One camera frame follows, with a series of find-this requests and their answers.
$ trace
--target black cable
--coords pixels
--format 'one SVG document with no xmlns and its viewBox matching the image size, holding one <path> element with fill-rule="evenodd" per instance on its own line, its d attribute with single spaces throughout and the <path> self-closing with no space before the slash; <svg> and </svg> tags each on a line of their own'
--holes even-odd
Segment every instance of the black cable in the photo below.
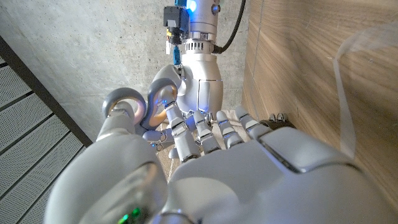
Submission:
<svg viewBox="0 0 398 224">
<path fill-rule="evenodd" d="M 244 5 L 245 4 L 246 4 L 246 0 L 242 0 L 241 9 L 239 10 L 239 15 L 238 15 L 238 18 L 236 19 L 235 27 L 234 27 L 234 30 L 232 31 L 231 36 L 229 37 L 229 40 L 224 45 L 224 47 L 219 47 L 219 46 L 215 45 L 214 46 L 214 50 L 213 50 L 214 54 L 223 53 L 232 44 L 232 41 L 234 40 L 235 35 L 236 35 L 237 31 L 238 31 L 239 25 L 241 23 L 241 19 L 242 19 L 242 15 L 243 15 Z"/>
</svg>

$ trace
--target green light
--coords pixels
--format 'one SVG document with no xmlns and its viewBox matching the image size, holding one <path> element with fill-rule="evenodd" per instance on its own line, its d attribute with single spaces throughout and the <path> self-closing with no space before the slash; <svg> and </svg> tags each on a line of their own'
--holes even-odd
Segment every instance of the green light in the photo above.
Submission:
<svg viewBox="0 0 398 224">
<path fill-rule="evenodd" d="M 141 213 L 141 211 L 139 210 L 139 208 L 136 208 L 136 209 L 134 209 L 134 210 L 131 212 L 131 215 L 132 215 L 134 218 L 136 218 L 137 216 L 139 216 L 140 213 Z"/>
<path fill-rule="evenodd" d="M 125 214 L 125 215 L 123 216 L 123 218 L 121 218 L 121 219 L 118 221 L 118 224 L 123 224 L 128 218 L 129 218 L 129 215 Z"/>
</svg>

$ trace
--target metal grate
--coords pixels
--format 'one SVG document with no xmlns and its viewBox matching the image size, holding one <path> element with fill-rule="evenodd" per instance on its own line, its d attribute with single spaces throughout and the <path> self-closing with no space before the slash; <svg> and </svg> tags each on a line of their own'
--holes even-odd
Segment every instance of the metal grate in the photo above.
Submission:
<svg viewBox="0 0 398 224">
<path fill-rule="evenodd" d="M 51 113 L 35 93 L 0 112 L 0 151 Z"/>
<path fill-rule="evenodd" d="M 55 115 L 0 156 L 0 195 L 24 175 L 69 129 Z"/>
<path fill-rule="evenodd" d="M 0 201 L 1 222 L 17 222 L 81 147 L 82 143 L 68 134 Z"/>
<path fill-rule="evenodd" d="M 0 107 L 30 91 L 31 89 L 10 66 L 0 68 Z"/>
<path fill-rule="evenodd" d="M 86 147 L 83 147 L 77 156 L 73 159 L 75 160 Z M 47 206 L 47 201 L 49 200 L 50 193 L 53 185 L 47 189 L 47 191 L 41 196 L 37 203 L 29 210 L 26 216 L 21 220 L 20 224 L 41 224 L 44 221 L 45 208 Z"/>
</svg>

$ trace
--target metal ring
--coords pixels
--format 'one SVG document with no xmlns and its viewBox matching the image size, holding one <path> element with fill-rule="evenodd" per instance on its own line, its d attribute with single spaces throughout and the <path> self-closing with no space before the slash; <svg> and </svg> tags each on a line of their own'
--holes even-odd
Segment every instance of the metal ring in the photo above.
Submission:
<svg viewBox="0 0 398 224">
<path fill-rule="evenodd" d="M 115 89 L 106 96 L 104 103 L 102 104 L 102 112 L 105 118 L 108 117 L 111 110 L 119 101 L 125 99 L 134 100 L 138 104 L 138 110 L 134 113 L 134 124 L 139 123 L 146 113 L 147 105 L 144 97 L 142 97 L 137 90 L 126 87 Z"/>
<path fill-rule="evenodd" d="M 169 78 L 160 78 L 158 80 L 155 80 L 149 87 L 148 91 L 148 109 L 147 113 L 142 119 L 141 126 L 148 129 L 148 130 L 154 130 L 160 123 L 166 119 L 166 110 L 163 110 L 160 114 L 155 115 L 157 111 L 157 102 L 155 100 L 157 99 L 158 94 L 160 91 L 167 87 L 171 86 L 173 89 L 173 96 L 176 99 L 177 98 L 177 86 L 176 84 Z"/>
</svg>

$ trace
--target wooden wall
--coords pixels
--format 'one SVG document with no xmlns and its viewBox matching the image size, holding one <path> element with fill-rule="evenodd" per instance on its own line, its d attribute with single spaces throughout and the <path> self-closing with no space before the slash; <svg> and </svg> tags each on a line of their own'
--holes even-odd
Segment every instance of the wooden wall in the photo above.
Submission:
<svg viewBox="0 0 398 224">
<path fill-rule="evenodd" d="M 394 21 L 396 0 L 251 0 L 242 102 L 258 119 L 287 113 L 298 129 L 339 149 L 340 104 L 333 60 L 345 40 L 379 27 L 380 35 L 368 41 L 381 40 L 384 45 L 364 44 L 343 52 L 339 65 L 356 135 L 355 161 L 398 209 Z M 385 32 L 383 24 L 392 32 Z"/>
</svg>

